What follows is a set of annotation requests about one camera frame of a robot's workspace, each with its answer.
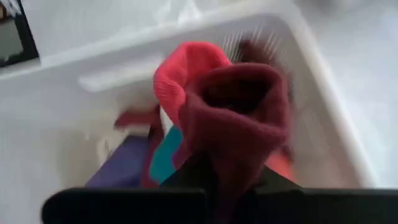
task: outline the laundry basket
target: laundry basket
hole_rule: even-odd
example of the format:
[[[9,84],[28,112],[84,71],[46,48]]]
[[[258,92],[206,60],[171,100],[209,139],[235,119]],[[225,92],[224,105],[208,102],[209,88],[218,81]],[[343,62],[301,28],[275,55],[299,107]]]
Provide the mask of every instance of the laundry basket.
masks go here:
[[[265,40],[279,68],[289,76],[297,183],[304,187],[357,187],[359,180],[347,156],[348,148],[333,119],[336,111],[325,101],[315,78],[323,74],[314,73],[309,66],[314,62],[308,59],[316,55],[304,54],[310,46],[297,41],[297,29],[305,32],[298,25],[302,18],[292,19],[297,12],[275,6],[263,11],[228,19],[217,13],[212,22],[165,26],[162,32],[146,34],[141,42],[120,45],[117,50],[0,76],[0,202],[4,202],[0,210],[9,204],[11,215],[23,210],[37,216],[34,208],[50,194],[83,185],[98,169],[96,143],[113,128],[120,112],[130,107],[145,110],[157,103],[153,72],[160,58],[178,44],[214,42],[235,57],[229,51],[245,34],[252,34],[253,41]]]

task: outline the white surface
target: white surface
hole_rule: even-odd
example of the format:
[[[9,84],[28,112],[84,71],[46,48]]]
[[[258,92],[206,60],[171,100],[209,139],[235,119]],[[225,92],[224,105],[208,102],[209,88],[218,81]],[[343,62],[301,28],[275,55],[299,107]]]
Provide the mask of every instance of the white surface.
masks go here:
[[[398,187],[398,7],[366,2],[325,14],[301,2],[333,72],[374,187]]]
[[[41,57],[107,41],[237,0],[22,0]]]

